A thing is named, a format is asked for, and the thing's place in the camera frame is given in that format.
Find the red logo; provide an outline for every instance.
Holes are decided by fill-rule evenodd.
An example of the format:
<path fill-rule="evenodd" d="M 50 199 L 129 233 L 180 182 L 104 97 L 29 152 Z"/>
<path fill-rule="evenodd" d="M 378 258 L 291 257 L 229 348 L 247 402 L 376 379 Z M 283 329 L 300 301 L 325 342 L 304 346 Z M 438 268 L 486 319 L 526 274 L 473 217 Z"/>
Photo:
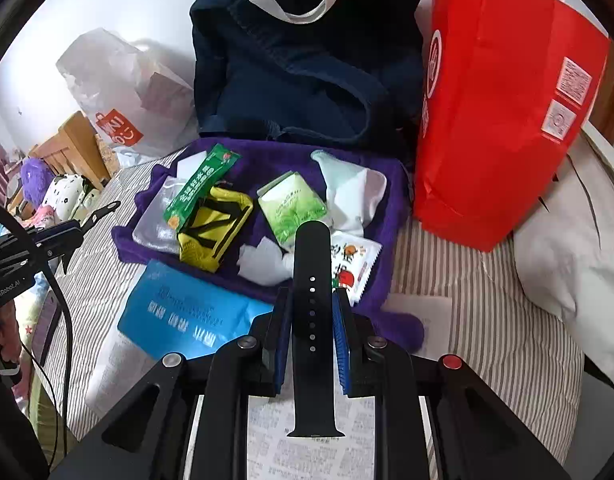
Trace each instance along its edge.
<path fill-rule="evenodd" d="M 96 124 L 117 144 L 133 146 L 143 137 L 142 133 L 115 108 L 106 116 L 97 113 Z"/>
<path fill-rule="evenodd" d="M 436 88 L 442 57 L 443 40 L 440 37 L 440 30 L 436 30 L 429 45 L 429 62 L 427 64 L 427 98 L 432 96 L 434 89 Z"/>

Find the black cable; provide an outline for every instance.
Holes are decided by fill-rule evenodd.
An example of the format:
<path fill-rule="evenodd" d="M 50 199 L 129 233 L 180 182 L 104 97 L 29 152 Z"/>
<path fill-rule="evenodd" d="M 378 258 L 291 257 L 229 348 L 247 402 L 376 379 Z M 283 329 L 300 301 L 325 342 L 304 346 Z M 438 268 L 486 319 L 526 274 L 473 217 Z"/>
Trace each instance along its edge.
<path fill-rule="evenodd" d="M 44 274 L 47 282 L 51 286 L 58 304 L 62 310 L 62 315 L 65 319 L 65 328 L 67 333 L 67 361 L 65 363 L 65 378 L 62 388 L 62 446 L 64 449 L 64 455 L 67 456 L 67 407 L 69 400 L 69 380 L 71 378 L 71 361 L 73 358 L 73 324 L 71 322 L 71 313 L 67 306 L 60 285 L 56 281 L 53 275 L 52 269 L 49 267 L 49 261 L 47 260 L 46 253 L 37 247 L 31 235 L 24 229 L 18 221 L 9 214 L 9 212 L 0 205 L 0 223 L 6 227 L 9 232 L 15 236 L 18 241 L 26 245 L 26 250 L 29 252 L 29 256 L 40 265 L 40 270 Z"/>
<path fill-rule="evenodd" d="M 58 451 L 58 407 L 56 407 L 56 404 L 57 404 L 56 403 L 56 393 L 53 391 L 52 381 L 49 380 L 49 377 L 47 377 L 47 374 L 44 372 L 44 370 L 40 366 L 40 363 L 36 360 L 34 355 L 29 351 L 29 348 L 24 346 L 24 343 L 22 341 L 20 342 L 20 344 L 23 346 L 24 351 L 29 354 L 29 357 L 32 359 L 32 361 L 34 362 L 36 367 L 42 372 L 42 374 L 44 375 L 45 380 L 49 384 L 49 389 L 52 391 L 53 411 L 56 413 L 56 431 L 55 431 L 55 438 L 53 439 L 52 459 L 49 462 L 49 469 L 51 470 L 52 469 L 52 465 L 53 465 L 53 460 L 56 458 L 56 451 Z"/>

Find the hand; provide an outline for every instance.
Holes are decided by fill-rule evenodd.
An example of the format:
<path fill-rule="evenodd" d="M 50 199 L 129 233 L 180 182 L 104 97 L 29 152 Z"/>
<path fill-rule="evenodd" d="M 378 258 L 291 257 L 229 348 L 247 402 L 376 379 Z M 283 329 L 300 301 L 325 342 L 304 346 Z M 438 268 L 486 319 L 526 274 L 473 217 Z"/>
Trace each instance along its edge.
<path fill-rule="evenodd" d="M 16 305 L 13 301 L 0 308 L 0 346 L 3 361 L 17 363 L 20 360 L 22 345 L 16 320 Z"/>

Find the red bag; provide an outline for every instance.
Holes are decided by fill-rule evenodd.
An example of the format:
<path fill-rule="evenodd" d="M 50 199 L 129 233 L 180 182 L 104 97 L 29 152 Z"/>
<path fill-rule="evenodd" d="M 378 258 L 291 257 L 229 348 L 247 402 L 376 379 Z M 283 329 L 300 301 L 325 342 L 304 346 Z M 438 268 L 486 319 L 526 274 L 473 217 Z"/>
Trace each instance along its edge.
<path fill-rule="evenodd" d="M 414 213 L 490 251 L 588 115 L 609 40 L 558 0 L 433 0 Z"/>

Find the wooden headboard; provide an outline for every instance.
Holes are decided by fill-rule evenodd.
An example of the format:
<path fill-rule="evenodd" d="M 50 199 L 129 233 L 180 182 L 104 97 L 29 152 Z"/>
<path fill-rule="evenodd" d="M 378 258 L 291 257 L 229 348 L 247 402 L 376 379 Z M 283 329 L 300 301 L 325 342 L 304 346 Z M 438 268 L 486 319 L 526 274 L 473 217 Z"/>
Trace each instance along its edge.
<path fill-rule="evenodd" d="M 29 155 L 42 158 L 55 174 L 81 174 L 102 190 L 110 180 L 98 145 L 96 131 L 81 111 L 74 113 L 58 128 L 58 133 Z"/>

